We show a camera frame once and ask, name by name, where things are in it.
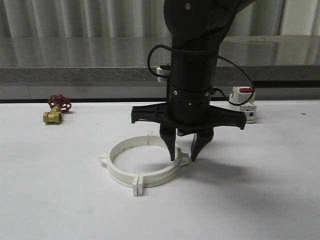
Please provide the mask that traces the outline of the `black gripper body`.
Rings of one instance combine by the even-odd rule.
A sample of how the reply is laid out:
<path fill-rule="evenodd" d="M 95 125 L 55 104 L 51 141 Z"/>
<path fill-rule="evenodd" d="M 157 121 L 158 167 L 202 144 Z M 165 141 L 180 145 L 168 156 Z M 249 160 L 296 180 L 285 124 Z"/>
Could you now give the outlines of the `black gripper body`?
<path fill-rule="evenodd" d="M 167 102 L 134 106 L 131 122 L 154 122 L 185 132 L 220 126 L 238 127 L 246 125 L 244 112 L 210 105 L 210 90 L 187 91 L 173 85 L 169 88 Z"/>

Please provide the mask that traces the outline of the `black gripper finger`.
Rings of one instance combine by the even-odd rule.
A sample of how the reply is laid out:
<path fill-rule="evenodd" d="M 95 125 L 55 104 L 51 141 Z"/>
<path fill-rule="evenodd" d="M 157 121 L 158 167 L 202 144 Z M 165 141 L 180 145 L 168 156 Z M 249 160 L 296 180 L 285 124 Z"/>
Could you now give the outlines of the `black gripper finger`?
<path fill-rule="evenodd" d="M 214 130 L 213 129 L 203 129 L 193 135 L 193 140 L 191 144 L 191 160 L 196 161 L 197 156 L 201 150 L 213 140 Z"/>
<path fill-rule="evenodd" d="M 170 154 L 170 160 L 174 161 L 176 157 L 176 129 L 170 126 L 161 124 L 159 134 Z"/>

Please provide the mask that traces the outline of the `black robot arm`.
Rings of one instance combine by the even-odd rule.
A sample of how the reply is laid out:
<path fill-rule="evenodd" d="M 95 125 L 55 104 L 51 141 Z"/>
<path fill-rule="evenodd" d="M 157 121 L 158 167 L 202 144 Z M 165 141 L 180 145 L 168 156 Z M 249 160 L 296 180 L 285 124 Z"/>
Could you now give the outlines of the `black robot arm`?
<path fill-rule="evenodd" d="M 220 44 L 248 0 L 166 0 L 165 24 L 172 35 L 171 69 L 166 75 L 166 101 L 135 106 L 132 122 L 159 123 L 159 133 L 171 160 L 177 136 L 194 136 L 191 159 L 195 160 L 214 136 L 214 128 L 244 129 L 244 112 L 210 104 Z"/>

